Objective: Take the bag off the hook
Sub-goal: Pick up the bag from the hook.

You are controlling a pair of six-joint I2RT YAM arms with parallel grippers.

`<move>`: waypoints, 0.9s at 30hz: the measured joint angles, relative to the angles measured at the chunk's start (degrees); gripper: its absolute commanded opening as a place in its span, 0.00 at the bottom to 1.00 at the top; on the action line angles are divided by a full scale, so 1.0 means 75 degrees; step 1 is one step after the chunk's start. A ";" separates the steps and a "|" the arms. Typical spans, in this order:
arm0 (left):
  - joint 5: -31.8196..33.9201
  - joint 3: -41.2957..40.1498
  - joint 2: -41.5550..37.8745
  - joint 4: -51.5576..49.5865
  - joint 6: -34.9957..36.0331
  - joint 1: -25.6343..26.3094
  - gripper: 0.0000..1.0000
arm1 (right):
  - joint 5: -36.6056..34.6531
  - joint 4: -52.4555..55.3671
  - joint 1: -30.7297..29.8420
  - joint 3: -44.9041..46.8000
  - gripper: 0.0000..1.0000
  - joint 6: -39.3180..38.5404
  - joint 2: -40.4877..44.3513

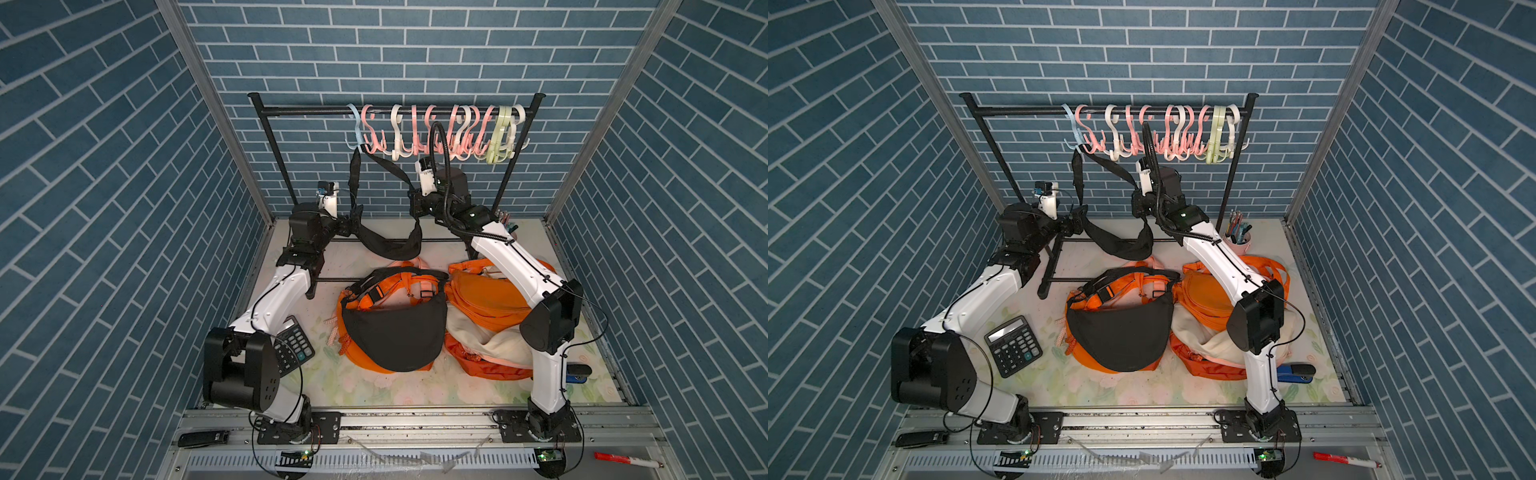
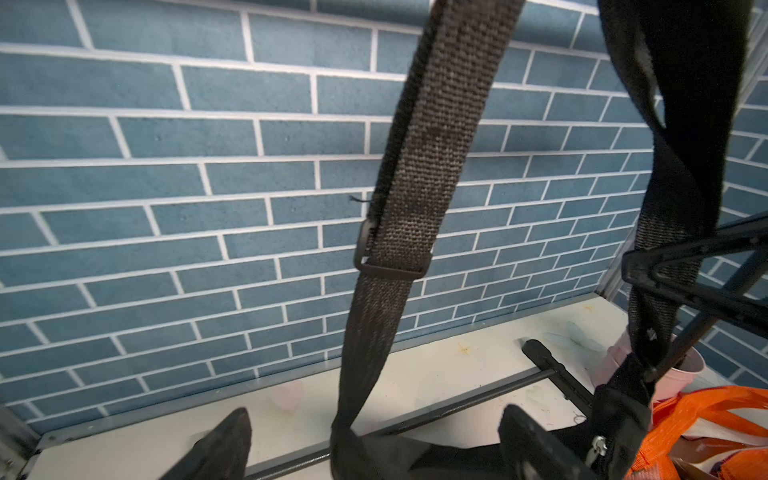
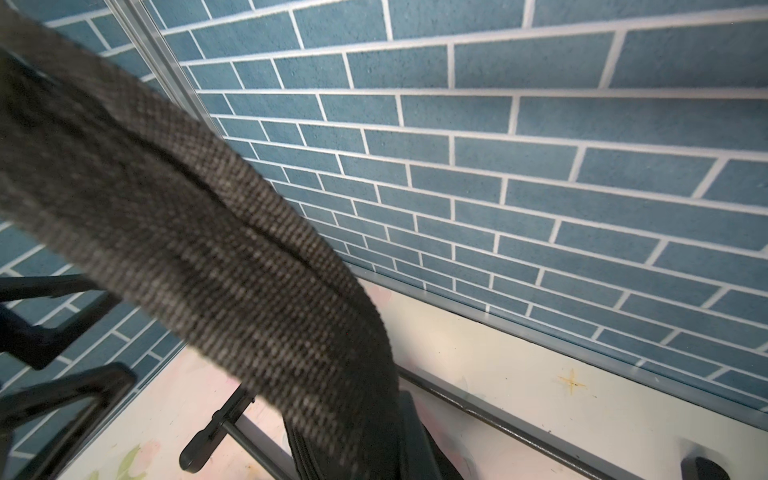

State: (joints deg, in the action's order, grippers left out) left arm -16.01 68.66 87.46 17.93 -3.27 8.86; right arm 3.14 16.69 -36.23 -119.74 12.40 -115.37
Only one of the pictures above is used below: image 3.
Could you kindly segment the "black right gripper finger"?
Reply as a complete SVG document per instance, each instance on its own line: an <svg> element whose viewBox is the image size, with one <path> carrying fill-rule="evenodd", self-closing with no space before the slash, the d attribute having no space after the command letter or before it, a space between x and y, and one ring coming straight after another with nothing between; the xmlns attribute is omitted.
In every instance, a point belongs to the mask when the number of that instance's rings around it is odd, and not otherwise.
<svg viewBox="0 0 768 480"><path fill-rule="evenodd" d="M442 475L411 394L408 391L400 391L398 402L400 478L440 480Z"/></svg>

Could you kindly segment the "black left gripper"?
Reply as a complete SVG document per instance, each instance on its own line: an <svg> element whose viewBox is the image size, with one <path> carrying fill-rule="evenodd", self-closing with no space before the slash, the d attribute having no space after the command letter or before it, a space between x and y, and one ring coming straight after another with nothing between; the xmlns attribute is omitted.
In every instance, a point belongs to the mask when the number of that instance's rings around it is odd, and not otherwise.
<svg viewBox="0 0 768 480"><path fill-rule="evenodd" d="M34 323L11 307L77 294L92 300L53 325ZM56 478L136 385L136 374L122 363L74 372L62 360L120 302L82 274L2 279L1 354L30 376L2 388L2 478Z"/></svg>

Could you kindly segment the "black bag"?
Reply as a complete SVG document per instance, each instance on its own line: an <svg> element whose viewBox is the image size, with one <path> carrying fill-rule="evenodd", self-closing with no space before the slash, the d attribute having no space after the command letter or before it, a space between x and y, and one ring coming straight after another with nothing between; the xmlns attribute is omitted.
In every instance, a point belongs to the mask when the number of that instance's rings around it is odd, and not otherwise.
<svg viewBox="0 0 768 480"><path fill-rule="evenodd" d="M341 479L397 479L390 341L341 258L203 123L7 6L1 214L263 397Z"/></svg>

